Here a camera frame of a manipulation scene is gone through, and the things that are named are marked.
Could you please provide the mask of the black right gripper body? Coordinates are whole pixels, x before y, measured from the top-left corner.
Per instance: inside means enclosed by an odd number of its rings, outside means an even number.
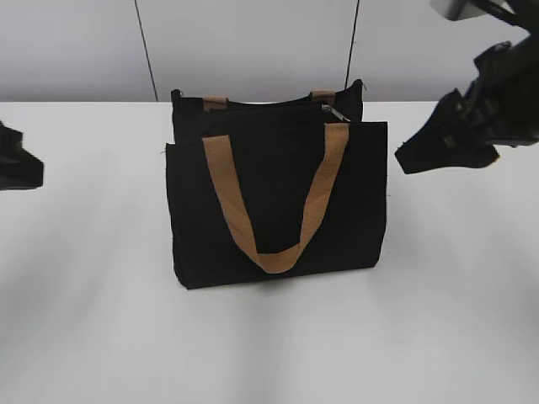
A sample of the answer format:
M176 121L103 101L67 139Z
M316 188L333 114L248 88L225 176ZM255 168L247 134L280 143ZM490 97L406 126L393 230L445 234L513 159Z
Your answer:
M468 88L461 119L466 132L459 152L490 158L489 147L538 143L538 41L509 41L474 59L478 77Z

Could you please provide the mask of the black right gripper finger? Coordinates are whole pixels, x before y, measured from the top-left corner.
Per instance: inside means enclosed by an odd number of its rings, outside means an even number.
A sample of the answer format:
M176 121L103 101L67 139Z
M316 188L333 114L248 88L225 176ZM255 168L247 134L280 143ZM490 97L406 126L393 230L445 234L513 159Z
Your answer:
M485 168L499 159L494 146L482 143L462 118L464 106L465 99L456 89L440 99L421 129L395 151L404 173Z

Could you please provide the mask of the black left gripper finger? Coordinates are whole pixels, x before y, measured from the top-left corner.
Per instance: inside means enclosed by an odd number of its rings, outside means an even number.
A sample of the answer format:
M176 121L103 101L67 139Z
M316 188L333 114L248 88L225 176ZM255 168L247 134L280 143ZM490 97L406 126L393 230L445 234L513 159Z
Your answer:
M23 147L23 133L1 123L1 190L43 186L44 163Z

